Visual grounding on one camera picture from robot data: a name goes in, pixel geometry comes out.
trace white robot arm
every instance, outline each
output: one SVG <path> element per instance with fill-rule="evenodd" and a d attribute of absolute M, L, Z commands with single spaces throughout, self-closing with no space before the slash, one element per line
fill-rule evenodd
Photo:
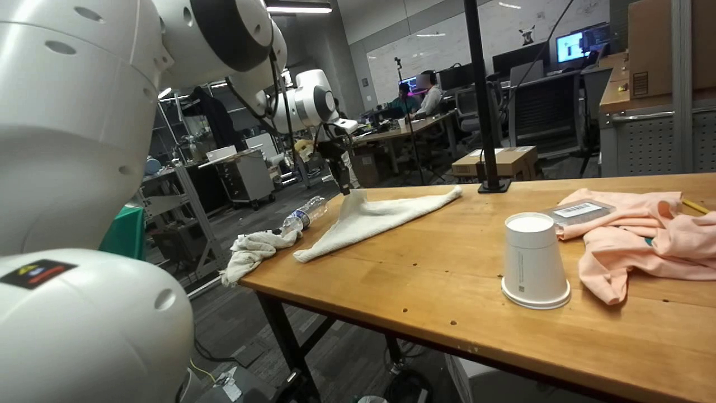
<path fill-rule="evenodd" d="M 193 351 L 184 288 L 88 249 L 144 179 L 159 90 L 230 76 L 267 117 L 256 95 L 285 63 L 261 0 L 0 2 L 3 401 L 174 399 Z M 289 97 L 296 129 L 324 117 L 307 95 Z"/>

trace pink cloth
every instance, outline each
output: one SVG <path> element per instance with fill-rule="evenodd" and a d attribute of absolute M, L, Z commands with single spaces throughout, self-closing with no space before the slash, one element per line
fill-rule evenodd
<path fill-rule="evenodd" d="M 607 304 L 626 298 L 631 269 L 658 278 L 716 280 L 716 211 L 680 214 L 678 192 L 591 192 L 577 191 L 562 204 L 601 201 L 610 214 L 562 229 L 559 239 L 583 235 L 579 280 Z"/>

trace white paper cup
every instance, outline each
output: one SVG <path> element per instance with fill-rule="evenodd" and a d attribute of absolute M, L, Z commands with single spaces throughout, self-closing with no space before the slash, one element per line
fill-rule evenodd
<path fill-rule="evenodd" d="M 562 269 L 555 220 L 543 213 L 520 213 L 505 220 L 505 231 L 501 290 L 529 308 L 565 304 L 570 285 Z"/>

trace crumpled cloth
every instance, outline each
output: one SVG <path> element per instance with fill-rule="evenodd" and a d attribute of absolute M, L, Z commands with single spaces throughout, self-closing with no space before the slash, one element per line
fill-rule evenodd
<path fill-rule="evenodd" d="M 656 278 L 716 280 L 716 211 L 680 213 L 678 192 L 591 192 L 577 191 L 562 204 L 601 201 L 607 217 L 558 231 L 559 239 L 583 235 L 579 280 L 607 304 L 626 299 L 634 269 Z"/>
<path fill-rule="evenodd" d="M 359 245 L 409 220 L 439 211 L 456 198 L 461 198 L 458 186 L 446 194 L 382 201 L 367 201 L 363 191 L 352 191 L 343 201 L 336 224 L 310 249 L 296 250 L 294 258 L 297 261 L 309 261 L 348 245 Z M 294 247 L 299 233 L 301 227 L 294 229 L 290 233 L 261 231 L 239 235 L 230 247 L 233 256 L 227 269 L 220 271 L 221 285 L 238 285 L 239 278 L 259 267 L 261 260 L 276 256 L 278 249 Z"/>

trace lamp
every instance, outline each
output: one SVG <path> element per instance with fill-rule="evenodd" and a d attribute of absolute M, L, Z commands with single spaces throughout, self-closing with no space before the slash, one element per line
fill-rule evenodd
<path fill-rule="evenodd" d="M 332 13 L 329 2 L 267 2 L 269 13 Z"/>

